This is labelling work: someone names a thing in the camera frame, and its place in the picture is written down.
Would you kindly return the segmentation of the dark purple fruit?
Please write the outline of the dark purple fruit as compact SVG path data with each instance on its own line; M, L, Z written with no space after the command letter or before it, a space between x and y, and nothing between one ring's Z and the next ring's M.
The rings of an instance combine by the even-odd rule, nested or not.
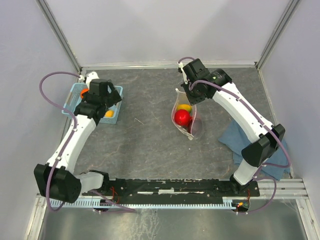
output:
M192 135L194 138L199 138L203 134L203 122L196 118L191 121L185 129L187 133Z

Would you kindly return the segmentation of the clear zip top bag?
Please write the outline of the clear zip top bag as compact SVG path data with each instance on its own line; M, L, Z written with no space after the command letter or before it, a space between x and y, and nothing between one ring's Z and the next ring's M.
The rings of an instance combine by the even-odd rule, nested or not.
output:
M204 132L204 124L197 105L191 105L187 94L175 89L176 100L171 111L174 126L189 140L199 139Z

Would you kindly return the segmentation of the yellow orange round fruit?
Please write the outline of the yellow orange round fruit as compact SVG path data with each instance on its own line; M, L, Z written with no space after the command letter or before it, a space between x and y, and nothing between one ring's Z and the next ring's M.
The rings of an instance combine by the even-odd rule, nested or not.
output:
M187 112L192 112L192 107L189 104L178 104L176 110L186 110Z

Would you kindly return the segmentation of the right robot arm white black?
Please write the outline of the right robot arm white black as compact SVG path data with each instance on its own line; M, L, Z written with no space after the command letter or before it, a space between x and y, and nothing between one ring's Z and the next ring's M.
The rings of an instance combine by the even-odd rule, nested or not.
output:
M189 103L193 106L206 99L214 100L238 123L249 140L249 145L241 151L243 160L229 183L231 193L240 196L278 149L287 154L282 143L286 130L255 110L223 69L210 71L198 58L188 57L188 60L187 64L183 64L184 58L179 59L177 66L183 76L181 87Z

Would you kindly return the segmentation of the red apple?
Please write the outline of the red apple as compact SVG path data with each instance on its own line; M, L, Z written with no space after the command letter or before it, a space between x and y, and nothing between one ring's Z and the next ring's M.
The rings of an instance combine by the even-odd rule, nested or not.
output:
M187 127L192 122L192 116L188 111L182 109L175 112L173 120L177 125Z

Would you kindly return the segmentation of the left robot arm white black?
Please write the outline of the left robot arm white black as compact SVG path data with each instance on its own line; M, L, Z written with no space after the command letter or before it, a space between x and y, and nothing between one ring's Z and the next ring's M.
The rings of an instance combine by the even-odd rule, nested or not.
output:
M78 157L91 133L109 108L122 100L110 80L93 79L73 112L73 122L55 153L37 164L34 176L39 193L48 200L74 203L82 193L95 190L106 195L111 189L107 173L92 170L75 175Z

